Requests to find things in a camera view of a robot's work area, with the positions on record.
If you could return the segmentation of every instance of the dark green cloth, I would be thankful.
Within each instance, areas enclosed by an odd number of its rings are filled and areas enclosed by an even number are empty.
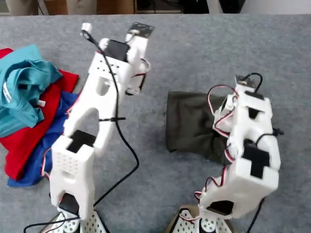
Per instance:
[[[210,96],[214,110],[225,97]],[[201,154],[219,164],[226,164],[226,138],[212,129],[214,116],[204,93],[173,91],[168,93],[166,114],[166,147]]]

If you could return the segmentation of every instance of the gray carpet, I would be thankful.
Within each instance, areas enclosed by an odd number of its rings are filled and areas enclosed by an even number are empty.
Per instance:
[[[285,131],[279,148],[279,189],[270,195],[253,233],[307,233],[311,229],[311,16],[57,16],[0,17],[0,48],[38,45],[43,57],[85,81],[94,47],[80,35],[81,23],[94,36],[123,40],[133,21],[156,27],[147,51],[152,70],[140,96],[127,97],[121,127],[140,157],[140,168],[97,207],[113,233],[162,233],[179,205],[195,203],[207,176],[221,167],[202,156],[168,153],[165,111],[168,91],[207,92],[219,83],[234,85],[235,74],[260,72],[261,93],[271,98],[273,124]],[[95,116],[84,128],[96,132]],[[9,188],[0,148],[0,232],[50,220],[56,209],[46,180],[30,188]],[[96,196],[132,169],[134,159],[115,133],[94,166]],[[254,212],[234,220],[245,232]]]

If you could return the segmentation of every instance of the perforated metal plate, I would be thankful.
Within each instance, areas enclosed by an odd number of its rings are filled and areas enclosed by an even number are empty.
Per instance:
[[[192,218],[188,210],[183,210],[181,214],[185,216],[185,218]],[[195,233],[195,232],[196,232],[195,225],[181,219],[180,217],[178,217],[178,220],[172,231],[172,233]]]
[[[64,216],[60,214],[57,219],[54,221],[61,221],[64,219]],[[52,225],[52,227],[46,228],[42,233],[45,233],[46,231],[49,231],[51,229],[54,229],[48,233],[106,233],[106,230],[104,228],[104,225],[102,224],[101,219],[99,218],[96,211],[93,212],[91,218],[88,221],[79,221],[79,220],[73,220],[73,221],[67,221],[65,222],[61,227],[59,227],[62,223],[55,223]]]
[[[187,219],[193,218],[188,210],[183,210],[181,214]],[[201,218],[196,220],[194,224],[191,224],[178,217],[171,233],[232,233],[232,231],[226,222],[220,218],[216,221]]]
[[[62,212],[64,215],[59,214],[58,218],[53,220],[53,221],[64,220],[64,216],[65,216],[65,218],[75,217],[74,215],[72,215],[66,211],[62,211]],[[49,233],[64,233],[64,232],[65,233],[75,233],[79,227],[79,220],[66,221],[62,226],[61,225],[62,225],[62,223],[55,223],[51,227],[44,229],[41,232],[45,233],[46,231],[48,231]]]

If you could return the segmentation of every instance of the white tag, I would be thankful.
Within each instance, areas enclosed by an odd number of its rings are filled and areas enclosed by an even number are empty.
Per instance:
[[[41,107],[45,107],[45,101],[39,100],[38,101],[38,105],[41,106]]]
[[[4,84],[3,84],[3,93],[4,93],[4,97],[6,98],[6,101],[8,103],[11,102],[12,96],[10,95],[8,87],[6,86],[6,82],[4,82]]]

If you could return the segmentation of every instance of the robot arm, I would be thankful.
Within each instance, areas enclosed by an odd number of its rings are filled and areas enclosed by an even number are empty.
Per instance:
[[[107,38],[99,42],[114,73],[119,91],[119,103],[125,94],[139,94],[150,63],[144,58],[152,26],[134,23],[126,42]],[[91,32],[91,25],[82,30]],[[88,70],[86,84],[78,100],[68,111],[64,133],[52,146],[53,168],[50,175],[52,205],[77,215],[81,220],[93,213],[94,156],[102,156],[112,135],[117,108],[117,91],[104,57],[95,52]],[[78,130],[88,113],[99,113],[99,132],[96,136]]]
[[[270,101],[255,92],[250,80],[236,77],[234,93],[214,115],[214,129],[228,137],[225,154],[231,164],[195,193],[199,217],[211,224],[207,232],[214,232],[218,219],[240,218],[255,209],[277,189],[280,168]]]

